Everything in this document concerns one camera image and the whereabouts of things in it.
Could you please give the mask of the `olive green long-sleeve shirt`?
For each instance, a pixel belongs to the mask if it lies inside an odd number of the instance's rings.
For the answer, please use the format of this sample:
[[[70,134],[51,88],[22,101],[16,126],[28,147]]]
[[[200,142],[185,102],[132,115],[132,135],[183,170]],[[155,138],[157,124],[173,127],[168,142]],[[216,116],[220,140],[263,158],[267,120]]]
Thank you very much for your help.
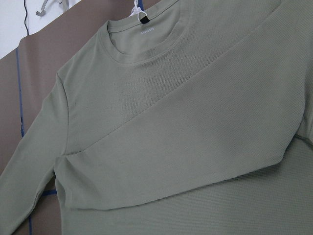
[[[0,177],[12,234],[54,178],[64,235],[310,235],[313,3],[162,0],[56,73]]]

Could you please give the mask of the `reacher grabber stick white claw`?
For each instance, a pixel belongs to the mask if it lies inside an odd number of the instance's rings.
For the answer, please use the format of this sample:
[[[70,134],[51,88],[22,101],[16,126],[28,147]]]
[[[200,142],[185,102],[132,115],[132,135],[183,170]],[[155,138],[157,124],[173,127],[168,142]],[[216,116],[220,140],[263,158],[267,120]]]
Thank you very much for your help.
[[[63,13],[70,9],[69,0],[44,0],[41,9],[36,11],[35,14],[39,17],[45,16],[54,3],[60,6]]]

